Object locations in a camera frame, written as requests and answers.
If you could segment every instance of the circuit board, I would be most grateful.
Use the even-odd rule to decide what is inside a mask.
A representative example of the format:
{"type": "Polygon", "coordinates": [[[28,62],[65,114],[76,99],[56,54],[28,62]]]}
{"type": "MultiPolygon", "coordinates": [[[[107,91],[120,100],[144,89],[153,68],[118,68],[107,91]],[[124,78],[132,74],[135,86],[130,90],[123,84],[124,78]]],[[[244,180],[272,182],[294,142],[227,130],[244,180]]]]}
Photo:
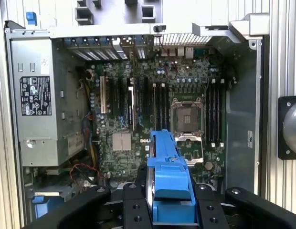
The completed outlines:
{"type": "Polygon", "coordinates": [[[96,63],[89,69],[93,135],[104,176],[133,181],[149,156],[151,129],[174,133],[197,182],[224,175],[225,88],[219,55],[206,50],[194,59],[156,56],[96,63]]]}

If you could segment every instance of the power supply label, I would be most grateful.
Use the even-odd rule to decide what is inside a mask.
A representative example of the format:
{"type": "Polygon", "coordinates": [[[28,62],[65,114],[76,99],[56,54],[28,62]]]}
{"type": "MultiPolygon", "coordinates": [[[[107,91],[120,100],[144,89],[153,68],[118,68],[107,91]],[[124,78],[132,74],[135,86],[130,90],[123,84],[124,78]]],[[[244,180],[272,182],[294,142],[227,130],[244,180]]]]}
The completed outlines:
{"type": "Polygon", "coordinates": [[[51,82],[49,76],[20,79],[22,116],[52,115],[51,82]]]}

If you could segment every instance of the chipset heatsink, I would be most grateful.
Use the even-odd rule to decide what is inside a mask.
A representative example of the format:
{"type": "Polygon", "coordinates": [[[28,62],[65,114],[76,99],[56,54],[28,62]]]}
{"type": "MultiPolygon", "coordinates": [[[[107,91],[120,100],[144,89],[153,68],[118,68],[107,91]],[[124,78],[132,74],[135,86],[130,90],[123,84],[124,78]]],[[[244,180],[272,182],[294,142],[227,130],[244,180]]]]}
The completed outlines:
{"type": "Polygon", "coordinates": [[[131,134],[130,133],[114,133],[112,134],[113,151],[130,151],[131,150],[131,134]]]}

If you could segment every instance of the blue latch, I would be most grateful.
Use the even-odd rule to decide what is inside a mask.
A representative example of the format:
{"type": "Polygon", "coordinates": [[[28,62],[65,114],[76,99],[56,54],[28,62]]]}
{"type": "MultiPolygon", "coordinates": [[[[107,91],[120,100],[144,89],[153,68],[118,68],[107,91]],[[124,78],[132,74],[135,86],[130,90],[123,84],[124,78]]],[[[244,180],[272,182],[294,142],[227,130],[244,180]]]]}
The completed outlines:
{"type": "Polygon", "coordinates": [[[38,25],[37,14],[35,12],[26,12],[26,20],[29,25],[38,25]]]}
{"type": "Polygon", "coordinates": [[[168,130],[151,131],[154,157],[147,166],[154,169],[153,221],[195,223],[196,200],[188,166],[168,130]]]}

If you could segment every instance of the red wire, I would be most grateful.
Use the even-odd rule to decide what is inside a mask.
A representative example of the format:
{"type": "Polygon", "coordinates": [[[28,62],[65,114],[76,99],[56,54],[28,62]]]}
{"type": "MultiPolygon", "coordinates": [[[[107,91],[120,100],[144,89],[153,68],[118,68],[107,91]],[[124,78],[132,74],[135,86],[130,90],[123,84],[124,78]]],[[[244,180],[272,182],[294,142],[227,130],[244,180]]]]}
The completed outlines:
{"type": "MultiPolygon", "coordinates": [[[[162,44],[162,42],[161,42],[161,37],[159,37],[159,44],[161,45],[162,49],[163,49],[163,50],[165,51],[165,53],[167,54],[168,59],[170,59],[169,53],[168,53],[167,50],[164,48],[164,46],[163,46],[163,44],[162,44]]],[[[174,64],[175,64],[175,68],[176,68],[176,76],[175,76],[173,79],[170,78],[171,80],[176,79],[177,76],[178,76],[178,67],[177,67],[177,64],[176,64],[175,61],[174,61],[174,64]]]]}

